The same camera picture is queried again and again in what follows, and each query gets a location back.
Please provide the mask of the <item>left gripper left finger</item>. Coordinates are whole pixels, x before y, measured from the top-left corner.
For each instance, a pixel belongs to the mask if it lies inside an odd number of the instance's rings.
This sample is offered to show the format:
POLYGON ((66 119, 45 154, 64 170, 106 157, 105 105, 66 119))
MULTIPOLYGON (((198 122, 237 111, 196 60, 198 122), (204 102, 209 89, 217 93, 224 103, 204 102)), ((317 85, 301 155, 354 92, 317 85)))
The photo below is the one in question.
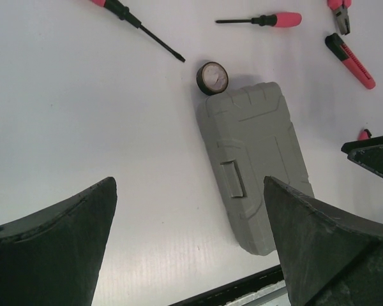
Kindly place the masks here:
POLYGON ((0 305, 91 305, 116 205, 107 177, 0 225, 0 305))

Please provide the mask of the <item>red black pliers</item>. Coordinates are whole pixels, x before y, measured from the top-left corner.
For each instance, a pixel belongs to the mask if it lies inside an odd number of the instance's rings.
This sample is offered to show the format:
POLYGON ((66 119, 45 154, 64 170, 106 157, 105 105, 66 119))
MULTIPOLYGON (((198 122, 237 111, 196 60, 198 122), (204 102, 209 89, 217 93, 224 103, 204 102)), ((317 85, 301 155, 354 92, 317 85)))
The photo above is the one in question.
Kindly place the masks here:
POLYGON ((327 0, 327 5, 333 13, 334 21, 341 35, 350 34, 348 8, 352 0, 327 0))

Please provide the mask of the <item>grey plastic tool case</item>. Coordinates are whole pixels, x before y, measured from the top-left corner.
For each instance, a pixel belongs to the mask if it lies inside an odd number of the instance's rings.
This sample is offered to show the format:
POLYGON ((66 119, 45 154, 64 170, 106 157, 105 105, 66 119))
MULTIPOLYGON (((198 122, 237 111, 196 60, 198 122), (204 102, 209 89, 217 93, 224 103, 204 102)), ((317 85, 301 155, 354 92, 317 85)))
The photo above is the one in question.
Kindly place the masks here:
POLYGON ((276 82, 210 96, 197 122, 230 227, 257 256, 275 251, 264 201, 264 178, 275 177, 313 195, 285 96, 276 82))

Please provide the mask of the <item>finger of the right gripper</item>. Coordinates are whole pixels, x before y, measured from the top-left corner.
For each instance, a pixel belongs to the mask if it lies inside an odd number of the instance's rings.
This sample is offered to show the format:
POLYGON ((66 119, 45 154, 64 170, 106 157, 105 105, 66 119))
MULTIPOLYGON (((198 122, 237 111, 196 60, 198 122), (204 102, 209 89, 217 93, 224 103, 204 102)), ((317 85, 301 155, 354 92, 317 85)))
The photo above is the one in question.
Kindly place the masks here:
POLYGON ((347 159, 383 179, 383 136, 344 143, 347 159))

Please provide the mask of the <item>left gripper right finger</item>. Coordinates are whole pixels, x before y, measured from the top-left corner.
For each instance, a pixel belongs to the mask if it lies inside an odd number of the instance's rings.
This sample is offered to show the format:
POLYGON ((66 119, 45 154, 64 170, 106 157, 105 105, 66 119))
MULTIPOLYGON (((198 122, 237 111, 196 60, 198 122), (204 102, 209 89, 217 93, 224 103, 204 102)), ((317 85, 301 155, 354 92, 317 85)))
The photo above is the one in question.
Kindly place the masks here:
POLYGON ((292 305, 383 305, 383 224, 264 179, 292 305))

